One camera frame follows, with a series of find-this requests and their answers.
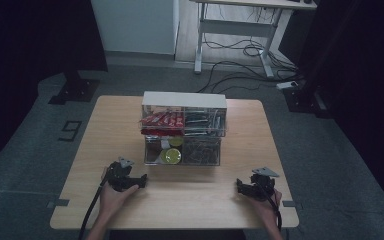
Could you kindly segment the black stand base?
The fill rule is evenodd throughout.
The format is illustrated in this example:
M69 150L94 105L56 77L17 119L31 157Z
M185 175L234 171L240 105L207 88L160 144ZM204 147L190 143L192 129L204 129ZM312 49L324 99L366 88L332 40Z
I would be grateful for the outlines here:
M96 92L100 81L95 79L83 79L75 70L65 71L65 84L57 95L49 100L52 105L64 105L67 101L90 102Z
M331 118L318 84L314 81L307 81L301 87L284 89L282 93L290 112L314 114L322 119Z

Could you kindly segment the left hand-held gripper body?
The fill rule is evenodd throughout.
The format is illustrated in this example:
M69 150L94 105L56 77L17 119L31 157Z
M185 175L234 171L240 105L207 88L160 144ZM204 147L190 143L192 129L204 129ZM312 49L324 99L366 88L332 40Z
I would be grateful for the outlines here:
M125 189L137 185L137 181L129 176L132 165L131 160L119 158L118 161L113 162L107 172L107 180L109 185L116 191L122 192Z

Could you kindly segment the white cabinet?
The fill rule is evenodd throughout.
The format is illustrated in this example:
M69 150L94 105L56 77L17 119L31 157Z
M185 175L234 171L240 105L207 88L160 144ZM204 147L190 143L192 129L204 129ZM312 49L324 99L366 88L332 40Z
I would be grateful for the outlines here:
M91 0L109 52L174 55L179 0Z

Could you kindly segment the white power strip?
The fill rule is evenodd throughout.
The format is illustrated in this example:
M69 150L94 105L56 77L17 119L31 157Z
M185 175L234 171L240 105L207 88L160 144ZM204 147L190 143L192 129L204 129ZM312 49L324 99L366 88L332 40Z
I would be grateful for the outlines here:
M284 89L295 89L299 85L296 81L288 81L288 82L282 82L276 84L276 89L278 90L284 90Z

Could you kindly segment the dark curtain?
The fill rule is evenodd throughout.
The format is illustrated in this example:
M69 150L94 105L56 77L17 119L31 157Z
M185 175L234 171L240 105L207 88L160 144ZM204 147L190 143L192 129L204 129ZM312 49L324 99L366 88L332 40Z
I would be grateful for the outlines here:
M40 81L106 69L91 0L0 0L0 151L30 111Z
M313 0L298 71L384 190L384 0Z

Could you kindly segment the clear acrylic organizer white lid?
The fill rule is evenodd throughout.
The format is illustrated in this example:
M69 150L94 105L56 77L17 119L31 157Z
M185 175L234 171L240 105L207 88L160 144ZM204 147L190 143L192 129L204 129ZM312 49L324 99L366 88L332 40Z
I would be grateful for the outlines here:
M222 138L227 131L227 100L223 94L205 94L205 93L182 93L182 92L156 92L146 91L143 95L141 118L147 117L157 112L181 112L185 117L189 113L207 113L217 114L221 118L222 136L194 135L186 136L154 136L143 135L145 140L144 163L147 165L185 165L182 163L182 147L187 138ZM183 144L179 147L173 147L168 140L172 137L182 137ZM181 161L178 164L164 164L160 153L164 149L176 148L181 152Z

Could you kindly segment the pile of red packets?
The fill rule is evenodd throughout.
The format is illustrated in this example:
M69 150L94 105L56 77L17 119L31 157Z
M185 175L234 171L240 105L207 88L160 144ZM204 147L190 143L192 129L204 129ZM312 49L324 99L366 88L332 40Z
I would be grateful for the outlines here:
M183 136L184 115L181 112L157 112L140 120L141 134L154 136Z

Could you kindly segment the pile of brown tea bags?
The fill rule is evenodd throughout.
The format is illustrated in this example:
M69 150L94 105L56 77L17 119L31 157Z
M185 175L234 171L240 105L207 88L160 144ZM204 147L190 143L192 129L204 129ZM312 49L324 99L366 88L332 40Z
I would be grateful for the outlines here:
M187 138L182 147L182 163L194 166L218 166L220 148L219 138Z

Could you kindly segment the person's right hand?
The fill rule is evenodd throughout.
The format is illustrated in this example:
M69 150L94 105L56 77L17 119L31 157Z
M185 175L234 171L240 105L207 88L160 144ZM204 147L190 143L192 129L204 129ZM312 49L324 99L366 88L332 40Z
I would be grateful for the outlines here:
M261 202L250 197L247 200L265 227L277 226L277 214L268 200Z

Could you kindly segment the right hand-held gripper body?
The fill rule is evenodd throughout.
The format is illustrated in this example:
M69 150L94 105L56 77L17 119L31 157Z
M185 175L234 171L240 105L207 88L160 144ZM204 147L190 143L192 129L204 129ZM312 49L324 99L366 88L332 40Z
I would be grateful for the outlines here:
M274 194L275 177L278 174L268 167L261 167L252 170L251 180L251 197L265 201Z

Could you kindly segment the white desk frame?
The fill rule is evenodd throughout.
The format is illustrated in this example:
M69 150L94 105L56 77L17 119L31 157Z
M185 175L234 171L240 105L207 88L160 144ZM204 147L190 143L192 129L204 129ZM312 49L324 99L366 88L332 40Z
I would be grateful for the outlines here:
M194 73L202 72L202 45L205 33L219 35L235 35L262 37L266 39L266 44L259 51L259 58L263 65L264 72L268 78L273 78L274 74L269 63L269 50L272 45L281 14L284 10L305 10L313 11L317 9L317 4L313 0L191 0L199 5L198 18L198 41L195 51ZM249 6L271 8L275 10L274 19L270 24L250 23L227 20L214 20L205 17L205 10L208 4Z

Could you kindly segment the person's left hand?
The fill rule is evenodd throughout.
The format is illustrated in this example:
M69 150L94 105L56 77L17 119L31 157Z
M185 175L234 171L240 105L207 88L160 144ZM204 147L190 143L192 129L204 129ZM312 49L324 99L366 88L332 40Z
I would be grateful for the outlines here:
M100 193L100 218L111 219L124 205L124 202L139 189L138 185L118 192L114 190L108 182L106 182Z

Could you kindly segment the pile of dark stick packets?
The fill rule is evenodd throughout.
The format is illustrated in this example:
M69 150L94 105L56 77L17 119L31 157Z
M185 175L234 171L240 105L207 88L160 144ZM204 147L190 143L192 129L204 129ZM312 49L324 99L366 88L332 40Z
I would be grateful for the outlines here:
M185 117L184 133L186 136L222 136L220 126L221 118L215 113L189 113Z

